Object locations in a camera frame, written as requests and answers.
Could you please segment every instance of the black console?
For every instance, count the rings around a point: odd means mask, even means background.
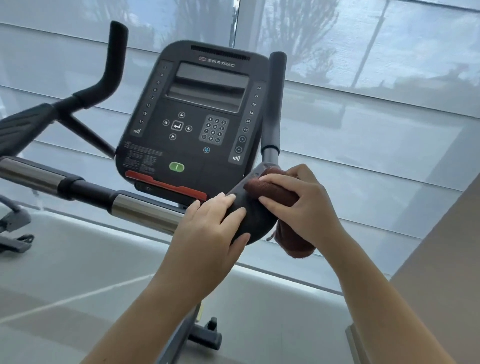
[[[268,70],[256,53],[167,46],[117,147],[121,176],[184,206],[230,191],[257,155]]]

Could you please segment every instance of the console display screen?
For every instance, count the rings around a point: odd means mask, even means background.
[[[238,112],[248,76],[182,62],[167,96],[219,110]]]

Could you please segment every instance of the person's left hand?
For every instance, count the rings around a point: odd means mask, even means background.
[[[230,245],[246,214],[239,208],[224,219],[234,200],[222,193],[187,208],[149,285],[153,290],[166,291],[190,310],[223,281],[250,238],[245,233]]]

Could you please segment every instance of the red strip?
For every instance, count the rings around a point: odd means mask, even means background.
[[[178,187],[172,186],[171,184],[168,184],[168,183],[156,181],[153,179],[152,176],[147,176],[146,174],[128,170],[125,172],[125,176],[128,178],[133,178],[134,180],[137,180],[137,181],[142,181],[148,184],[152,184],[153,186],[165,188],[166,190],[169,190],[169,191],[178,192],[179,194],[184,194],[186,196],[196,198],[197,200],[200,200],[200,201],[207,200],[207,194],[205,192],[200,192],[184,186],[178,186]]]

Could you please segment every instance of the brown cloth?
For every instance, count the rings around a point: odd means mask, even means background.
[[[280,168],[268,167],[262,173],[262,176],[269,173],[288,175]],[[251,198],[265,196],[288,207],[292,207],[299,199],[296,193],[286,190],[277,184],[261,181],[258,177],[249,180],[243,188]],[[283,250],[293,258],[306,258],[312,255],[315,251],[315,247],[312,244],[301,238],[282,220],[278,220],[276,230],[272,237],[275,238],[278,245],[280,245]]]

